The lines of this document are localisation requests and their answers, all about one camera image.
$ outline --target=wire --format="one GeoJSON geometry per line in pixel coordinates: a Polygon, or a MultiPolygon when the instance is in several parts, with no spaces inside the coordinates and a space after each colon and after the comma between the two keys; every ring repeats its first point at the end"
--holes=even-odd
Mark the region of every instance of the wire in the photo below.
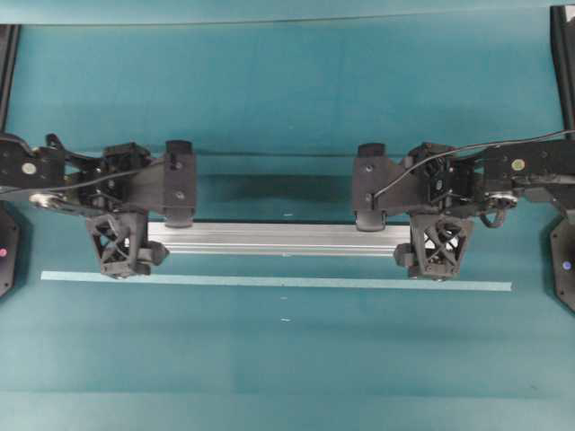
{"type": "Polygon", "coordinates": [[[8,190],[5,192],[0,193],[0,196],[5,195],[7,193],[20,193],[20,192],[28,192],[28,191],[66,191],[66,190],[71,190],[71,189],[80,189],[82,187],[88,187],[88,186],[92,186],[94,184],[98,184],[99,182],[103,182],[103,181],[108,181],[108,180],[113,180],[115,178],[119,178],[119,177],[126,177],[128,175],[134,175],[136,173],[140,173],[143,170],[150,168],[152,166],[156,166],[158,164],[162,164],[164,163],[164,161],[158,161],[158,162],[154,162],[154,163],[150,163],[147,166],[143,167],[143,168],[138,168],[138,169],[133,169],[131,171],[124,171],[124,172],[116,172],[116,173],[111,173],[109,175],[104,175],[103,177],[99,177],[99,178],[94,178],[93,180],[89,180],[89,181],[84,181],[84,182],[78,182],[76,184],[70,184],[67,186],[58,186],[58,187],[42,187],[39,189],[35,189],[35,188],[29,188],[29,189],[12,189],[12,190],[8,190]]]}
{"type": "Polygon", "coordinates": [[[551,137],[568,135],[569,133],[575,133],[575,129],[560,130],[558,132],[547,133],[546,135],[541,135],[541,136],[537,136],[537,137],[530,137],[528,139],[511,139],[511,140],[506,140],[506,141],[486,142],[484,144],[471,144],[471,145],[466,145],[466,146],[460,146],[459,148],[455,148],[453,150],[444,151],[443,153],[437,153],[437,154],[430,155],[429,157],[426,157],[425,159],[420,160],[419,162],[415,163],[413,166],[406,169],[404,172],[402,172],[401,175],[399,175],[393,181],[391,181],[389,184],[387,184],[385,187],[383,187],[382,189],[380,189],[376,193],[374,193],[372,200],[379,198],[381,195],[386,193],[391,187],[394,187],[395,185],[397,185],[401,180],[403,180],[405,177],[407,177],[410,173],[415,171],[417,168],[423,166],[427,162],[438,159],[440,157],[444,157],[446,155],[451,155],[451,154],[455,154],[455,153],[461,153],[462,151],[472,151],[472,150],[478,150],[480,148],[491,148],[493,146],[499,147],[499,146],[507,146],[507,145],[528,144],[530,142],[543,141],[543,140],[549,139],[551,137]]]}

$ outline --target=aluminum extrusion bar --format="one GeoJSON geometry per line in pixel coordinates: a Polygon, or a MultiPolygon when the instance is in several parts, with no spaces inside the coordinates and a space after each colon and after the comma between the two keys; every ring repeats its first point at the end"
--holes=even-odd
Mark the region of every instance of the aluminum extrusion bar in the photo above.
{"type": "Polygon", "coordinates": [[[189,254],[392,257],[398,244],[410,241],[407,224],[364,233],[354,224],[197,222],[172,229],[154,222],[148,225],[148,234],[172,253],[189,254]]]}

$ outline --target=silver metal rail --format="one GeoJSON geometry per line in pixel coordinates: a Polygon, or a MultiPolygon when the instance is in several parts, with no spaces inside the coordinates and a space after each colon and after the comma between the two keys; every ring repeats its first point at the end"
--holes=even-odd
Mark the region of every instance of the silver metal rail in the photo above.
{"type": "Polygon", "coordinates": [[[196,222],[190,228],[171,229],[153,222],[148,234],[172,253],[189,254],[391,257],[398,244],[410,241],[408,225],[364,233],[354,224],[196,222]]]}

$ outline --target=mounting plate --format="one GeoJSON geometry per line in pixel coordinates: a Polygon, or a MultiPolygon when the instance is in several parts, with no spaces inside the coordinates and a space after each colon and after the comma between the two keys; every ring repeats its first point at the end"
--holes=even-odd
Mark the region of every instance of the mounting plate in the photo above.
{"type": "Polygon", "coordinates": [[[3,207],[0,207],[0,296],[14,284],[14,266],[20,240],[20,227],[3,207]]]}
{"type": "Polygon", "coordinates": [[[575,225],[563,219],[550,238],[555,294],[575,312],[575,225]]]}

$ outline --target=white tape strip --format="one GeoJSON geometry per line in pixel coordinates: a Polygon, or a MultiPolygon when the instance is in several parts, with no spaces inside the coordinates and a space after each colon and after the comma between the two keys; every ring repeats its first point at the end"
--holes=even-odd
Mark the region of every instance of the white tape strip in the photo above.
{"type": "Polygon", "coordinates": [[[82,281],[92,283],[140,283],[187,286],[266,286],[266,287],[328,287],[345,289],[410,289],[410,290],[464,290],[483,292],[510,292],[510,282],[431,280],[378,280],[370,278],[315,278],[315,277],[216,277],[159,275],[130,277],[123,280],[109,278],[93,272],[42,271],[42,280],[82,281]]]}

